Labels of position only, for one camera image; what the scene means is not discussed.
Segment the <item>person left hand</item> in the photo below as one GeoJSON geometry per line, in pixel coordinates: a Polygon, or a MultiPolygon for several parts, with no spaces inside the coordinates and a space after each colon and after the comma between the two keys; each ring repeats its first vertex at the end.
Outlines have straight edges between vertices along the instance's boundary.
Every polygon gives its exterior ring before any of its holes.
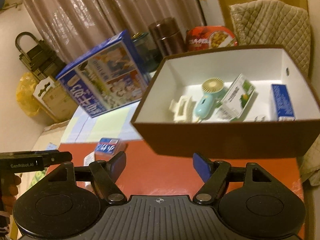
{"type": "Polygon", "coordinates": [[[1,174],[1,201],[4,211],[12,214],[12,209],[18,195],[18,186],[21,184],[21,178],[14,173],[8,172],[1,174]]]}

